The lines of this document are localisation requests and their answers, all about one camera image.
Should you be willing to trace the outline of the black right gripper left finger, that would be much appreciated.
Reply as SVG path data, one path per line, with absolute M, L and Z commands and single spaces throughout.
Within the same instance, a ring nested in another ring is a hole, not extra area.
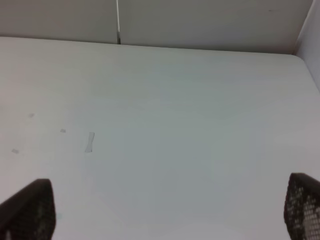
M 0 204 L 2 240 L 50 240 L 56 228 L 52 183 L 36 179 Z

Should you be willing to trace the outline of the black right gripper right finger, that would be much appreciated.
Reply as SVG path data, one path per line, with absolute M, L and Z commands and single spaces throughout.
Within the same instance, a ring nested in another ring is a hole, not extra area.
M 320 182 L 305 173 L 291 173 L 283 211 L 290 239 L 320 239 Z

